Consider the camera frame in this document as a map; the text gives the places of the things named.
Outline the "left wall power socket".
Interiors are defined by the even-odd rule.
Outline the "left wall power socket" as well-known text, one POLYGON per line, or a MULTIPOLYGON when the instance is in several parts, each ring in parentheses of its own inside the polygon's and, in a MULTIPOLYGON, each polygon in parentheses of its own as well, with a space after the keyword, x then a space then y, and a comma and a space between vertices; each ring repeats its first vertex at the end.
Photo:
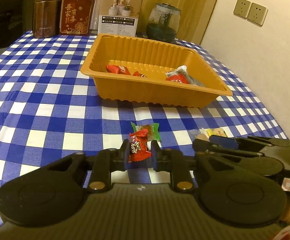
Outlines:
POLYGON ((251 8, 251 2, 248 0, 237 0, 233 14, 246 19, 251 8))

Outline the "red round logo candy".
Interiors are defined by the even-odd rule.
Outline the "red round logo candy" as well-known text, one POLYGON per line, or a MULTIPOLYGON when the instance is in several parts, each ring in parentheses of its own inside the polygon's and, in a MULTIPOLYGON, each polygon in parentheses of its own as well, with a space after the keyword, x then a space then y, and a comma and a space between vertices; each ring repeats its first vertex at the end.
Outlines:
POLYGON ((152 156, 147 147, 148 129, 141 129, 133 134, 129 134, 130 155, 129 162, 137 162, 148 159, 152 156))

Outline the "wall power socket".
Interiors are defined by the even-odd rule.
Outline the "wall power socket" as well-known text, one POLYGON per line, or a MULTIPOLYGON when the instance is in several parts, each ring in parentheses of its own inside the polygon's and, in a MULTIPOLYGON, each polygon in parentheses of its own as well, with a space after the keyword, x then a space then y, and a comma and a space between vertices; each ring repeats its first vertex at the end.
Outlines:
POLYGON ((262 26, 268 13, 268 8, 257 3, 252 3, 247 20, 262 26))
POLYGON ((248 0, 237 0, 233 14, 246 19, 251 8, 251 2, 248 0))

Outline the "white humidifier product box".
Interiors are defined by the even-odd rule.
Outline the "white humidifier product box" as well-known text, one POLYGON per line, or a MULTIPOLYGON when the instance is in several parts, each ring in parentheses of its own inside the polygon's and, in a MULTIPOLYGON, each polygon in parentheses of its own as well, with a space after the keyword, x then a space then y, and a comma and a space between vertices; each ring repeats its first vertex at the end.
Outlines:
POLYGON ((101 0, 98 33, 136 35, 143 0, 101 0))

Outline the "red chinese gift box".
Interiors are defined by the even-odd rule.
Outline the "red chinese gift box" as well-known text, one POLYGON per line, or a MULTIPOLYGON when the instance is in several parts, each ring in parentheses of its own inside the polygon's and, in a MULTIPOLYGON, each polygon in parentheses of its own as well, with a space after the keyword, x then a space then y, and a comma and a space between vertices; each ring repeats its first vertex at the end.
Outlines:
POLYGON ((63 0, 59 33, 88 35, 94 0, 63 0))

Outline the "blue white checkered tablecloth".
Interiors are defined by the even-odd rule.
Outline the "blue white checkered tablecloth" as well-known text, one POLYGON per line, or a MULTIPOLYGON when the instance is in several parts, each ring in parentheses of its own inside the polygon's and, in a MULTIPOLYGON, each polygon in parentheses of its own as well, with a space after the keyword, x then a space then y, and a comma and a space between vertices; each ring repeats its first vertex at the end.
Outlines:
POLYGON ((159 124, 160 146, 192 155, 189 132, 222 128, 228 137, 285 138, 263 103, 229 68, 196 50, 232 90, 203 109, 103 100, 80 72, 95 36, 36 39, 25 33, 0 55, 0 187, 73 152, 118 148, 132 123, 159 124))

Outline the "red snack packet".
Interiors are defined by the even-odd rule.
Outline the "red snack packet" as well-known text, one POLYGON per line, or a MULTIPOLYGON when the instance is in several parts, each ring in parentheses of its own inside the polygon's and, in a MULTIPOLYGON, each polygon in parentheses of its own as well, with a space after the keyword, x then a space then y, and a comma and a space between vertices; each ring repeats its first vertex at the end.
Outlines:
POLYGON ((112 74, 123 74, 123 75, 130 75, 130 72, 127 67, 119 66, 119 65, 107 65, 106 71, 112 74))

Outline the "orange plastic tray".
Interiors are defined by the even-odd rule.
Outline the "orange plastic tray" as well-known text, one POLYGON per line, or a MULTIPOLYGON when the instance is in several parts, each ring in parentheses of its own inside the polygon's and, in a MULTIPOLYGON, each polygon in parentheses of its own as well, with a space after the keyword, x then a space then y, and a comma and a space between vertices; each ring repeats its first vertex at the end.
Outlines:
POLYGON ((81 69, 93 78, 103 99, 204 108, 232 91, 194 49, 145 38, 100 34, 81 69), (112 74, 107 65, 127 67, 130 75, 112 74), (166 81, 166 73, 185 65, 205 87, 166 81), (138 71, 146 77, 133 76, 138 71))

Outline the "right wall power socket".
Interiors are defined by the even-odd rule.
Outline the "right wall power socket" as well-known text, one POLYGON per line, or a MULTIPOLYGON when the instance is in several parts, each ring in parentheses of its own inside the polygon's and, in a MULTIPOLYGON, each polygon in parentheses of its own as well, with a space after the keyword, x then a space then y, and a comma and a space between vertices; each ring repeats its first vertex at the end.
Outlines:
POLYGON ((262 26, 268 13, 268 8, 257 3, 252 3, 247 20, 262 26))

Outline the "red kitkat style packet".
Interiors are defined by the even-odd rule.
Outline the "red kitkat style packet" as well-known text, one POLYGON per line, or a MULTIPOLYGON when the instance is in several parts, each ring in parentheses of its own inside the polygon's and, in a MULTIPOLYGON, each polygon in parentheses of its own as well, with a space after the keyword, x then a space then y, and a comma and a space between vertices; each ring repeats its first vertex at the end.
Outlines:
POLYGON ((171 75, 171 76, 166 78, 166 81, 189 84, 188 79, 182 74, 171 75))

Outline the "yellow biscuit snack packet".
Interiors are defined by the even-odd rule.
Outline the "yellow biscuit snack packet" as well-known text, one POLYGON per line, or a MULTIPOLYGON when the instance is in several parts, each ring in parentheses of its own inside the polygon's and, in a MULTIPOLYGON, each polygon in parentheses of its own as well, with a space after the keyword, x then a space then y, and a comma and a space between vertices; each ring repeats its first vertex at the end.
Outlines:
POLYGON ((212 135, 217 135, 217 136, 227 138, 227 134, 222 128, 208 128, 208 129, 200 128, 198 134, 195 136, 195 139, 209 141, 209 138, 212 135))

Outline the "green glass dome jar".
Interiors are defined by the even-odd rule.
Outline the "green glass dome jar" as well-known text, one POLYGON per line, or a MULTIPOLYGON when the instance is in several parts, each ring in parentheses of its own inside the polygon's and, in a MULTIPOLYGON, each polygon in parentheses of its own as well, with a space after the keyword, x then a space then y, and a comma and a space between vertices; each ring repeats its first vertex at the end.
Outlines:
POLYGON ((172 43, 179 29, 181 10, 167 3, 156 3, 148 18, 149 39, 172 43))

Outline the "brown metal tin canister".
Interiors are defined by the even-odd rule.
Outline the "brown metal tin canister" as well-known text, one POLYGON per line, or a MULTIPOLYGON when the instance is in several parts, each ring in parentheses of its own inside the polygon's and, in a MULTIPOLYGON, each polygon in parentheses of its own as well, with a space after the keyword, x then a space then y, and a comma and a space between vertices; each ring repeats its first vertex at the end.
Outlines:
POLYGON ((62 0, 34 0, 34 38, 48 38, 59 34, 61 5, 62 0))

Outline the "dark red coffee candy packet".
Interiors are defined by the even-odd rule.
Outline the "dark red coffee candy packet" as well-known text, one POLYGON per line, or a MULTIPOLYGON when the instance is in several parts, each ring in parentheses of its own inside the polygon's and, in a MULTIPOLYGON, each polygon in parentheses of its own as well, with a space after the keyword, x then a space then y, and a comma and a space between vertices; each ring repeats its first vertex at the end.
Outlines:
POLYGON ((138 71, 133 73, 133 76, 138 76, 138 77, 146 77, 144 74, 139 73, 138 71))

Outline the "green brown candy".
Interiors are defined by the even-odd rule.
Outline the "green brown candy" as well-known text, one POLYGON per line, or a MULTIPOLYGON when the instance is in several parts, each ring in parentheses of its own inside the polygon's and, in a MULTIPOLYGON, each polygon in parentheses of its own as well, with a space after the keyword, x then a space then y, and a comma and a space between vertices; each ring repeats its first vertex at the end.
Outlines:
POLYGON ((138 132, 143 129, 147 130, 147 138, 148 141, 157 140, 160 141, 161 137, 159 134, 159 124, 158 123, 152 123, 152 124, 146 124, 146 125, 136 125, 135 123, 131 122, 131 126, 133 128, 133 132, 138 132))

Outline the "grey seaweed snack packet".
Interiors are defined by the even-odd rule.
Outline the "grey seaweed snack packet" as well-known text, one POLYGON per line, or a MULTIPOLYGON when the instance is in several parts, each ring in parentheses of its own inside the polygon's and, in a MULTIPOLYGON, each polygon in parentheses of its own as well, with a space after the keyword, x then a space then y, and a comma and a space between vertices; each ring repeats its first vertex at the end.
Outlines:
POLYGON ((176 74, 182 74, 182 75, 184 75, 188 79, 188 81, 189 81, 189 84, 188 85, 205 87, 205 85, 202 82, 200 82, 199 80, 197 80, 194 77, 192 77, 192 76, 189 75, 189 73, 187 71, 187 67, 185 65, 182 65, 182 66, 176 68, 173 71, 167 72, 166 73, 166 78, 169 77, 169 76, 171 76, 171 75, 176 75, 176 74))

